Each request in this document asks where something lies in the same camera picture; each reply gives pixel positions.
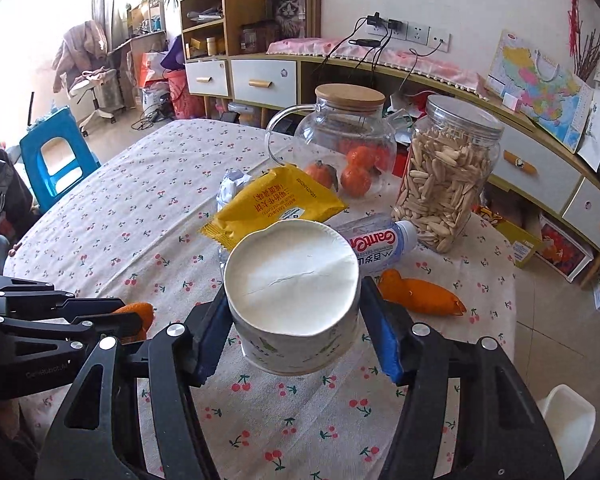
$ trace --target glass teapot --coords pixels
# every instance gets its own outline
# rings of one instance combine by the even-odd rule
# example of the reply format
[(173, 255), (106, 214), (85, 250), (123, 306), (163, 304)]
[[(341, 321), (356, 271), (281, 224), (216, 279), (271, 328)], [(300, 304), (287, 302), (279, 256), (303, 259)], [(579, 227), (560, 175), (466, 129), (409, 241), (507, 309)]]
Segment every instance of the glass teapot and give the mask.
[[(343, 199), (382, 193), (395, 164), (395, 131), (382, 118), (384, 95), (371, 88), (325, 84), (315, 89), (315, 105), (292, 106), (277, 113), (267, 126), (270, 158), (295, 164)], [(291, 157), (275, 155), (269, 139), (285, 116), (311, 111), (298, 125)]]

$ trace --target cat painting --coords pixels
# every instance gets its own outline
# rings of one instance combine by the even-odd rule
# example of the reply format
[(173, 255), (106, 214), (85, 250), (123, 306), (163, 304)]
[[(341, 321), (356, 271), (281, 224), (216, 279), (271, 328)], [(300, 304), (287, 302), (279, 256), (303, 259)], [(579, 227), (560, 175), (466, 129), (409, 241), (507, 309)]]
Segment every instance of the cat painting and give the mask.
[(307, 0), (267, 0), (267, 12), (280, 30), (280, 39), (306, 38)]

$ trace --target plastic stool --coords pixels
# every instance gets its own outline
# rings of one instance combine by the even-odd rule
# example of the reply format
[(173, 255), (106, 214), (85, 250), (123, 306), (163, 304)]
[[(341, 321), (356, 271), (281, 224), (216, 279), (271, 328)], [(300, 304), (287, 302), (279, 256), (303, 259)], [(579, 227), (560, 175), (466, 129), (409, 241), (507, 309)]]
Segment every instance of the plastic stool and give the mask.
[[(50, 175), (42, 156), (42, 147), (51, 139), (56, 138), (66, 140), (74, 152), (75, 159), (57, 173)], [(45, 121), (33, 127), (20, 140), (20, 148), (31, 188), (38, 199), (42, 212), (48, 211), (53, 204), (100, 167), (96, 156), (89, 151), (89, 147), (75, 123), (75, 118), (67, 106), (60, 108)], [(58, 191), (58, 181), (78, 168), (82, 171), (81, 176), (69, 186)]]

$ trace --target bamboo lid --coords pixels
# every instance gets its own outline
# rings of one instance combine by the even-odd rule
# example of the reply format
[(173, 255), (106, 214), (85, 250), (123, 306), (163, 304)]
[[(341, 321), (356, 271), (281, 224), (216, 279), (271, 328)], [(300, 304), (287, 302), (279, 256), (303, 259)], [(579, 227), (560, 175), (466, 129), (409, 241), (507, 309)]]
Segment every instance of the bamboo lid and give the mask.
[(364, 86), (330, 83), (315, 89), (315, 95), (336, 106), (369, 110), (384, 104), (384, 94)]

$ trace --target yellow snack bag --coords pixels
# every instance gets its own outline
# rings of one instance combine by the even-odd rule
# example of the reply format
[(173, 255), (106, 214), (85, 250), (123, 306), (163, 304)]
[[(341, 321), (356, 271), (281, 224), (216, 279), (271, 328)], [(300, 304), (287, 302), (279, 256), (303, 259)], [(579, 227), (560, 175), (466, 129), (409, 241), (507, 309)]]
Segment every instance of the yellow snack bag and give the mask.
[(278, 220), (302, 218), (324, 222), (346, 208), (333, 191), (286, 164), (251, 182), (200, 232), (231, 251), (246, 235)]

